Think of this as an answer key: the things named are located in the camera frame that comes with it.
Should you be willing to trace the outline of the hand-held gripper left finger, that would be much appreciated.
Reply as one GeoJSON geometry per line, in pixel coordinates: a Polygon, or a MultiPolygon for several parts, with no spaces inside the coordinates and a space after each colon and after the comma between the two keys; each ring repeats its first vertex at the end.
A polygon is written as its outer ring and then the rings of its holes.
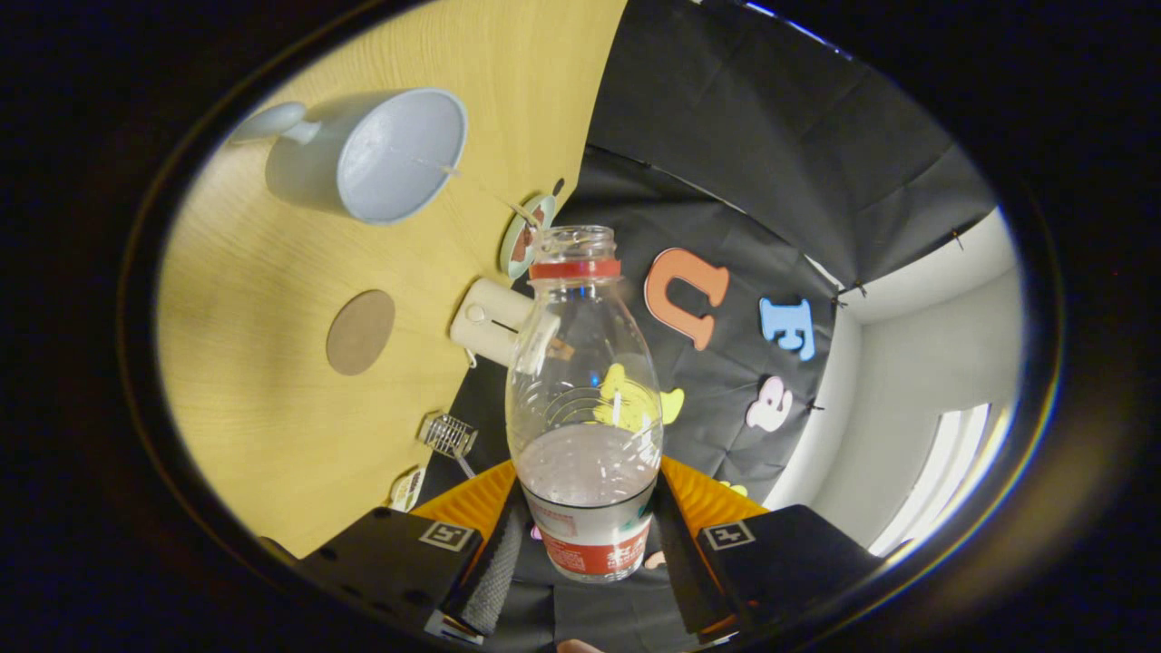
{"type": "Polygon", "coordinates": [[[391,627],[479,645],[507,600],[522,509],[514,464],[497,464],[410,512],[374,508],[293,567],[391,627]]]}

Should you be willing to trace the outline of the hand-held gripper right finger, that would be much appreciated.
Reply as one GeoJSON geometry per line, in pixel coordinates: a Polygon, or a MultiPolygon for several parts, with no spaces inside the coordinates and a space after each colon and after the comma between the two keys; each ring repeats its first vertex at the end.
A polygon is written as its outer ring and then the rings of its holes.
{"type": "Polygon", "coordinates": [[[651,503],[678,611],[700,643],[788,627],[884,566],[809,507],[767,510],[670,455],[651,503]]]}

